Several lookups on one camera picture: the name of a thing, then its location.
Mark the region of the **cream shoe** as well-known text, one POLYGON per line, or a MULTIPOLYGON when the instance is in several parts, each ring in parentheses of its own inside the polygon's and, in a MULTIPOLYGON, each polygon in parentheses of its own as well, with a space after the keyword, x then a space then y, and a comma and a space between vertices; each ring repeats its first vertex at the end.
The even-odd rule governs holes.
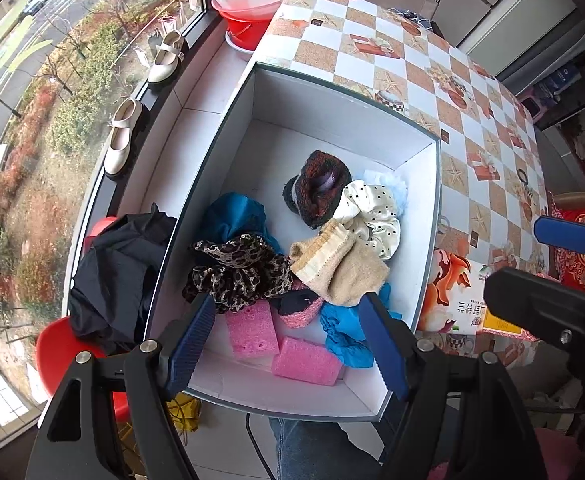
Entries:
POLYGON ((154 61, 150 66, 147 81, 151 86, 164 84, 178 70, 185 58, 187 44, 178 30, 171 30, 163 37, 154 61))
POLYGON ((105 174, 117 177, 128 161, 133 134, 144 114, 144 105, 136 99, 123 100, 110 122, 107 151, 104 158, 105 174))

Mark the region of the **leopard print scrunchie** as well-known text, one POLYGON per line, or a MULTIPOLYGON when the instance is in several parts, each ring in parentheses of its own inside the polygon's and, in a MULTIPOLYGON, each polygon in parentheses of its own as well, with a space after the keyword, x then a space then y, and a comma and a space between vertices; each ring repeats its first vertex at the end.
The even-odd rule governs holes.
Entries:
POLYGON ((261 235, 240 234, 221 244, 200 240, 192 252, 196 264, 189 271, 182 296, 192 301, 207 294, 221 314, 238 312, 293 289, 295 276, 287 257, 261 235))

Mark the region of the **pink plastic stool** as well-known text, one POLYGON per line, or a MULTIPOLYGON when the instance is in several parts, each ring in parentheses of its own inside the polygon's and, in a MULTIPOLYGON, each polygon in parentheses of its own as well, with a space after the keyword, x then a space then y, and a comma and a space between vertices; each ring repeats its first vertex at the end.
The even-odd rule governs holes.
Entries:
POLYGON ((555 95, 544 86, 529 87, 517 96, 517 100, 529 112, 534 124, 557 104, 555 95))

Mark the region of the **cream shoe near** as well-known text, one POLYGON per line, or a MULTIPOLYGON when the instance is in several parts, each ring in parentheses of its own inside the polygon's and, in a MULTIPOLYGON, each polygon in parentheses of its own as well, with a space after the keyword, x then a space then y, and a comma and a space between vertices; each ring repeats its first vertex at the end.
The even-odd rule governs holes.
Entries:
POLYGON ((128 161, 133 134, 144 114, 144 105, 136 99, 123 100, 110 122, 107 151, 104 158, 105 174, 117 177, 128 161))

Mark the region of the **blue cloth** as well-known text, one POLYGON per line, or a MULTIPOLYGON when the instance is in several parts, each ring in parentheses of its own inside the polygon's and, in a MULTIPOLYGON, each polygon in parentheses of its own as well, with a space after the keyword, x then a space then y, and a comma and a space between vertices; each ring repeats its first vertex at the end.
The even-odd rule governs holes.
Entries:
POLYGON ((257 200, 236 192, 223 194, 206 209, 194 240, 222 244, 240 234, 257 234, 276 254, 283 254, 282 247, 266 226, 264 206, 257 200))
POLYGON ((324 346, 341 364, 350 368, 371 368, 373 352, 362 330, 359 308, 325 302, 320 323, 326 335, 324 346))

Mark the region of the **person leg in jeans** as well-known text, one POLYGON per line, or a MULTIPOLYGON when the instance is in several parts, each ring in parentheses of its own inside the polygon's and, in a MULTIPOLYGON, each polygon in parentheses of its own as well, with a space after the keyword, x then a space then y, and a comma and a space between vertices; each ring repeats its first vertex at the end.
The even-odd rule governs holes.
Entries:
POLYGON ((355 446, 333 422, 271 417, 276 440, 276 478, 290 480, 376 479, 381 464, 355 446))

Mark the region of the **beige knit sock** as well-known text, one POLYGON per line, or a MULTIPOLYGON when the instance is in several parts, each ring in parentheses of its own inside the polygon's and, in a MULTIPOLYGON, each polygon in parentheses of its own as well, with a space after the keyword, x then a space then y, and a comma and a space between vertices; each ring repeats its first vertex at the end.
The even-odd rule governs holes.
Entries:
POLYGON ((390 269, 355 233, 329 220, 319 234, 289 249, 290 268, 317 296, 338 307, 356 307, 368 292, 379 292, 390 269))

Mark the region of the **red embroidered cushion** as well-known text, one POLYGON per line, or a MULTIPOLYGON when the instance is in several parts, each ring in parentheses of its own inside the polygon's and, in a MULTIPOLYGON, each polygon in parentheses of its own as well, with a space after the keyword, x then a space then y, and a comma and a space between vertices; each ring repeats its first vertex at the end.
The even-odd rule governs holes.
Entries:
MULTIPOLYGON (((568 221, 585 223, 585 208, 567 210, 551 203, 551 215, 568 221)), ((555 269, 562 284, 585 292, 585 255, 557 248, 554 256, 555 269)))

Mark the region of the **small pink sponge block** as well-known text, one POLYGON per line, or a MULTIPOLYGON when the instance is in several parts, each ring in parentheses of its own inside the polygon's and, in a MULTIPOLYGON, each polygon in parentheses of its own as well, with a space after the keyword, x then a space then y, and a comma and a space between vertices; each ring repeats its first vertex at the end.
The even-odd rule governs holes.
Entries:
POLYGON ((277 356, 279 345, 271 306, 258 300, 237 312, 227 312, 225 321, 236 359, 277 356))

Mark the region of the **dark red knit scrunchie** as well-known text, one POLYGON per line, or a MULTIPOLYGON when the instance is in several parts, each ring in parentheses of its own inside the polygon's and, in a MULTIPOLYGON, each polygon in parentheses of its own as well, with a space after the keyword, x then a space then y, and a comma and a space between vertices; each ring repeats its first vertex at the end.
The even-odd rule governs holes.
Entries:
POLYGON ((352 180, 350 170, 337 157, 312 152, 296 177, 284 186, 283 199, 310 229, 317 229, 332 218, 341 193, 352 180))

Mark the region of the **open dark storage box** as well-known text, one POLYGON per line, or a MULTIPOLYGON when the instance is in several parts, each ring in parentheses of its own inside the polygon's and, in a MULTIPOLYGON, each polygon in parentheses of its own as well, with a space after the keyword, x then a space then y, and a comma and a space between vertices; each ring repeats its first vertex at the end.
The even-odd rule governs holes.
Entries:
MULTIPOLYGON (((155 337, 189 310, 182 292, 195 263, 192 247, 204 212, 227 192, 265 209, 268 230, 283 248, 313 231, 285 204, 285 183, 314 151, 339 158, 355 176, 390 172, 407 185, 400 245, 389 262, 389 306, 415 327, 426 289, 440 212, 437 136, 358 93, 263 63, 250 64, 204 156, 186 183, 185 202, 166 250, 146 325, 155 337)), ((186 388, 235 410, 325 422, 376 422, 390 392, 377 368, 345 368, 335 385, 275 376, 267 358, 235 358, 227 325, 216 320, 186 388)))

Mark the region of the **black garment on stool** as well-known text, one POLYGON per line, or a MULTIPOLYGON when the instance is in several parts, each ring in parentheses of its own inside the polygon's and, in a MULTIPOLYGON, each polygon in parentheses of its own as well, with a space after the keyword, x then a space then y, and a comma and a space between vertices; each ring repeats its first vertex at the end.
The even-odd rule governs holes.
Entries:
POLYGON ((107 356, 143 341, 175 225, 175 218, 154 206, 145 214, 125 214, 94 238, 69 292, 70 325, 78 338, 107 356))

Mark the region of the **pink black knit sock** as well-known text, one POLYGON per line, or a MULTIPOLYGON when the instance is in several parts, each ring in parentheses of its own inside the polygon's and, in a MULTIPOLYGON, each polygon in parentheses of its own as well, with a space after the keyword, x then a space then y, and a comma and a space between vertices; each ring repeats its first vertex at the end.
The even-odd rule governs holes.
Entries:
POLYGON ((268 300, 282 322, 297 330, 308 326, 321 311, 324 299, 300 281, 294 281, 291 290, 268 300))

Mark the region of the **large pink sponge block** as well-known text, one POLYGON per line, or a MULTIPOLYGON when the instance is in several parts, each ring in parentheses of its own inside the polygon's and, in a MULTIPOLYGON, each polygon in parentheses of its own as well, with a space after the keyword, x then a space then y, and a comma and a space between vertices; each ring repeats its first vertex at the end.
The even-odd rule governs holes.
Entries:
POLYGON ((298 382, 332 387, 337 382, 343 364, 321 344, 284 337, 279 354, 274 356, 271 372, 298 382))

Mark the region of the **light blue fluffy scrunchie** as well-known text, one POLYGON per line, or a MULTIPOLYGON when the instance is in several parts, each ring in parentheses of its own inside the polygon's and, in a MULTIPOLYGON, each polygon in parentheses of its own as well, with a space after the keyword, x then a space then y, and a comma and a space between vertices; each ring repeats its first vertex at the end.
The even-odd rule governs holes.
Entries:
POLYGON ((389 191, 397 207, 397 217, 401 218, 407 208, 407 182, 395 172, 379 172, 364 170, 362 174, 364 182, 368 185, 381 185, 389 191))

